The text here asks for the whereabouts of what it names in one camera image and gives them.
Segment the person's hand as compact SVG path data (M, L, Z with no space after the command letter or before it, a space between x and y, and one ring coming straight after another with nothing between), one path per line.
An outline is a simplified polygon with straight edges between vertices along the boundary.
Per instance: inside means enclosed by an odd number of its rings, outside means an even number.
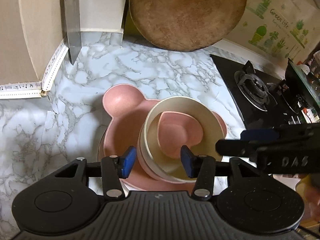
M319 189L312 185L309 175L299 174L298 178L296 192L303 198L305 217L319 222Z

